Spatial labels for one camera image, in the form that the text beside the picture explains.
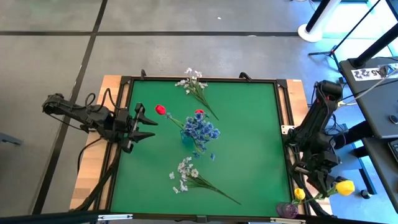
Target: yellow flower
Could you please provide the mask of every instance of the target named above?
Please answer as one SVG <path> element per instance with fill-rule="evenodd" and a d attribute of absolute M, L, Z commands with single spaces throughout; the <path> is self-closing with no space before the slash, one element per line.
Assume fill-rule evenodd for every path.
<path fill-rule="evenodd" d="M 336 184 L 336 190 L 339 194 L 349 196 L 354 192 L 355 186 L 352 180 L 344 180 Z"/>
<path fill-rule="evenodd" d="M 299 188 L 294 189 L 294 195 L 299 200 L 304 200 L 305 199 L 305 193 L 304 193 L 303 189 L 299 189 Z"/>

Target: wooden board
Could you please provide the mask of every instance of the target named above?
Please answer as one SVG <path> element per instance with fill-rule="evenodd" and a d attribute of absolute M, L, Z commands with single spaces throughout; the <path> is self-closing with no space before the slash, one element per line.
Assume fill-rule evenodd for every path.
<path fill-rule="evenodd" d="M 112 98 L 114 101 L 116 101 L 118 91 L 119 91 L 119 86 L 120 86 L 120 81 L 121 81 L 121 76 L 120 75 L 106 75 L 104 76 L 102 86 L 99 92 L 98 100 L 97 103 L 101 103 L 103 99 L 104 92 L 107 88 L 111 89 L 112 93 Z M 301 124 L 303 121 L 305 115 L 307 114 L 308 107 L 307 107 L 307 101 L 305 99 L 305 93 L 303 89 L 303 84 L 301 80 L 287 80 L 287 87 L 288 87 L 288 92 L 289 92 L 289 98 L 290 98 L 290 106 L 292 109 L 293 113 L 293 119 L 294 119 L 294 125 L 298 126 Z M 126 98 L 127 98 L 127 85 L 125 89 L 123 90 L 123 97 L 122 97 L 122 102 L 121 105 L 126 104 Z M 280 104 L 282 107 L 282 114 L 283 114 L 283 120 L 284 124 L 288 124 L 288 119 L 287 119 L 287 108 L 286 108 L 286 103 L 284 101 L 284 95 L 282 88 L 279 88 L 279 94 L 280 94 Z M 106 98 L 105 104 L 106 107 L 108 107 L 110 110 L 114 109 L 114 106 L 111 104 L 111 101 L 109 97 Z M 88 135 L 87 139 L 87 144 L 90 142 L 94 141 L 95 139 L 98 139 L 98 134 L 96 133 L 90 133 Z M 113 154 L 115 150 L 116 145 L 114 144 L 112 146 L 112 152 L 111 152 L 111 160 L 113 159 Z M 86 199 L 86 197 L 90 194 L 90 192 L 93 190 L 95 185 L 98 183 L 100 179 L 100 173 L 101 173 L 101 167 L 103 164 L 103 159 L 105 155 L 105 148 L 106 148 L 106 141 L 101 140 L 98 141 L 96 144 L 92 145 L 88 149 L 86 149 L 83 158 L 81 160 L 81 166 L 80 166 L 80 171 L 78 174 L 78 177 L 76 179 L 76 184 L 75 184 L 75 190 L 73 192 L 72 196 L 72 201 L 70 203 L 70 209 L 76 208 L 81 203 Z M 103 190 L 103 196 L 100 201 L 99 208 L 104 209 L 105 208 L 105 201 L 106 201 L 106 196 L 108 193 L 108 187 L 109 187 L 109 181 L 108 183 L 104 186 Z M 316 195 L 318 192 L 309 184 L 307 184 L 307 187 L 309 191 L 312 193 L 312 195 Z M 329 200 L 326 199 L 320 203 L 322 208 L 331 214 L 331 207 Z M 300 207 L 300 213 L 304 214 L 303 208 Z"/>

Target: green mat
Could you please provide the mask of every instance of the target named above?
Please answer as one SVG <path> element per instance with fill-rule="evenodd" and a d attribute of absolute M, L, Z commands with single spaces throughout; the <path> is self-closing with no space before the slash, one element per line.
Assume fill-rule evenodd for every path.
<path fill-rule="evenodd" d="M 182 144 L 179 128 L 154 108 L 164 105 L 174 118 L 185 121 L 202 106 L 175 82 L 135 81 L 131 114 L 136 103 L 158 126 L 140 125 L 156 136 L 135 144 L 131 154 L 122 152 L 114 188 L 112 212 L 181 215 L 277 216 L 278 202 L 289 202 L 289 185 L 280 136 L 274 86 L 262 83 L 209 83 L 205 96 L 219 117 L 212 117 L 221 131 L 207 144 L 207 152 L 193 159 L 199 173 L 242 205 L 207 189 L 179 188 L 178 163 L 192 155 Z M 210 154 L 216 154 L 215 161 Z M 175 179 L 170 180 L 169 173 Z"/>

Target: red flower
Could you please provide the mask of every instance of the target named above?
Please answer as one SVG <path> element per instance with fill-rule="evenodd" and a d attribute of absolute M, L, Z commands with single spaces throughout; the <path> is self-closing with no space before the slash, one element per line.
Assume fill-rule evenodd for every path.
<path fill-rule="evenodd" d="M 162 105 L 156 105 L 155 110 L 156 110 L 156 113 L 158 113 L 160 115 L 166 114 L 166 108 Z"/>

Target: white stand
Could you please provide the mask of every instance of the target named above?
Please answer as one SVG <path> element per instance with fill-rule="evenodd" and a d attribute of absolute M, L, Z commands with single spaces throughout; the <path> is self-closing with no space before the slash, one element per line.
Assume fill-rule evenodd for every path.
<path fill-rule="evenodd" d="M 298 35 L 308 42 L 318 42 L 322 40 L 323 28 L 328 23 L 330 16 L 333 14 L 341 0 L 330 0 L 326 8 L 322 11 L 319 18 L 313 25 L 310 32 L 305 29 L 307 24 L 303 24 L 298 28 Z"/>

